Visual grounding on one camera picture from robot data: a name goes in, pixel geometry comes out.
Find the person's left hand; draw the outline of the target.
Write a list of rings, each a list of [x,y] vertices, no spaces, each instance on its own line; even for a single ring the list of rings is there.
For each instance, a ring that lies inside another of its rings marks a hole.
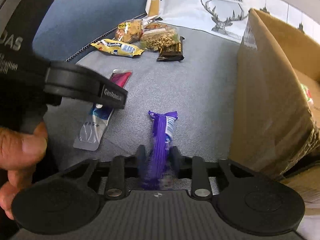
[[[7,171],[8,181],[1,186],[1,208],[13,220],[11,205],[22,189],[31,185],[36,164],[45,155],[48,132],[42,121],[33,134],[1,128],[1,169]]]

